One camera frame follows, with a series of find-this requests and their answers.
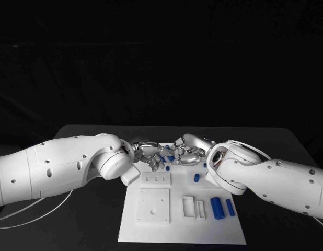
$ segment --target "hole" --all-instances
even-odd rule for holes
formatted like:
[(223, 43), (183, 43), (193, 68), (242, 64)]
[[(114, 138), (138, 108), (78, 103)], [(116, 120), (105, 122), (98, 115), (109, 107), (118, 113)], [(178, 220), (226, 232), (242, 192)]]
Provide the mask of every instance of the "hole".
[(80, 168), (82, 168), (82, 162), (78, 161), (78, 162), (76, 162), (76, 169), (80, 170)]
[(49, 169), (46, 170), (46, 175), (47, 175), (49, 178), (50, 178), (50, 176), (52, 176), (52, 173), (53, 173), (53, 171), (52, 171), (52, 169), (49, 168)]

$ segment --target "white platform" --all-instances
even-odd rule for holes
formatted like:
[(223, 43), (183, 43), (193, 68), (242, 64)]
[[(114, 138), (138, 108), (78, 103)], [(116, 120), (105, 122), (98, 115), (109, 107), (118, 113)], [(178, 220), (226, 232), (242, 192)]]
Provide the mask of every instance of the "white platform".
[[(170, 166), (170, 171), (158, 169), (155, 174), (170, 173), (168, 184), (155, 183), (145, 187), (138, 178), (126, 187), (124, 211), (119, 225), (118, 242), (144, 242), (144, 243), (200, 243), (200, 244), (239, 244), (245, 245), (245, 236), (240, 228), (239, 218), (233, 205), (232, 194), (216, 187), (204, 180), (206, 168), (203, 167), (204, 159), (196, 166)], [(142, 162), (134, 164), (141, 173), (150, 173), (151, 169)], [(198, 173), (198, 182), (194, 182), (194, 173)], [(147, 202), (142, 206), (141, 217), (142, 222), (138, 223), (141, 209), (138, 201), (145, 197), (139, 196), (141, 189), (152, 189), (157, 199)], [(165, 212), (165, 204), (160, 202), (160, 191), (168, 190), (168, 213)], [(204, 220), (184, 219), (183, 217), (183, 196), (193, 196), (194, 210), (197, 212), (197, 201), (203, 201)], [(210, 205), (210, 198), (219, 197), (223, 207), (224, 219), (216, 220)], [(233, 205), (234, 216), (229, 216), (227, 205), (224, 200), (230, 199)], [(158, 223), (152, 217), (160, 218), (168, 216), (164, 222)]]

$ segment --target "blue object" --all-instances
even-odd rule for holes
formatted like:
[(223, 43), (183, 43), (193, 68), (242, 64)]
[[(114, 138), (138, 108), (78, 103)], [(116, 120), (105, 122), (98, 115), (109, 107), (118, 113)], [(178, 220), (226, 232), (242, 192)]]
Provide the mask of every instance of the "blue object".
[(226, 200), (227, 202), (227, 210), (229, 210), (229, 215), (234, 216), (234, 211), (233, 211), (233, 207), (232, 207), (232, 203), (230, 203), (230, 199)]
[(198, 174), (194, 175), (194, 182), (198, 181)]
[(165, 160), (164, 160), (164, 158), (160, 156), (160, 154), (158, 154), (158, 157), (160, 157), (160, 159), (162, 160), (162, 162), (165, 162)]
[(216, 220), (223, 219), (224, 215), (223, 215), (223, 208), (221, 208), (220, 199), (217, 197), (210, 198), (210, 204), (211, 204), (214, 219)]

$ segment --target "table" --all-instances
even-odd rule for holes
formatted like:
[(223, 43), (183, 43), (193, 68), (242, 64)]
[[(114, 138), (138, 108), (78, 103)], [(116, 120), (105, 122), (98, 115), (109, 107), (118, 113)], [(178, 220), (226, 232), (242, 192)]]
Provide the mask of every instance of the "table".
[[(121, 139), (147, 137), (154, 142), (173, 142), (184, 133), (214, 140), (237, 140), (260, 149), (270, 158), (317, 167), (293, 134), (283, 128), (157, 127), (122, 125), (66, 125), (54, 138), (111, 133)], [(11, 226), (33, 220), (62, 202), (67, 193), (46, 198), (18, 215), (0, 221)], [(125, 198), (119, 179), (93, 179), (73, 190), (63, 205), (39, 221), (0, 230), (0, 250), (323, 250), (323, 226), (306, 215), (272, 205), (247, 189), (233, 195), (234, 207), (246, 238), (243, 245), (118, 243), (118, 230)], [(4, 206), (0, 217), (34, 200)]]

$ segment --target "white board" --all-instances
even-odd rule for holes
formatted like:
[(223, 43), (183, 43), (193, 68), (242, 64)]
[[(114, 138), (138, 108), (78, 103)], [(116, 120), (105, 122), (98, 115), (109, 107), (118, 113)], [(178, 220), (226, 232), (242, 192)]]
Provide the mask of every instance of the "white board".
[[(158, 169), (155, 174), (170, 173), (170, 187), (152, 184), (150, 189), (168, 190), (168, 222), (164, 224), (135, 223), (138, 214), (139, 190), (148, 189), (141, 186), (138, 178), (126, 187), (122, 218), (119, 225), (118, 242), (142, 243), (200, 243), (200, 244), (239, 244), (245, 245), (245, 236), (240, 228), (237, 213), (233, 205), (232, 194), (213, 184), (203, 182), (206, 168), (204, 159), (196, 166), (170, 166), (170, 171)], [(142, 162), (134, 164), (141, 173), (150, 173), (151, 169)], [(194, 173), (198, 173), (198, 182), (194, 182)], [(196, 219), (184, 219), (183, 196), (193, 197)], [(210, 198), (219, 197), (223, 207), (224, 219), (216, 220), (210, 205)], [(230, 199), (234, 216), (229, 216), (224, 200)], [(203, 201), (204, 219), (198, 220), (197, 201)], [(151, 208), (145, 207), (144, 215), (150, 214)]]

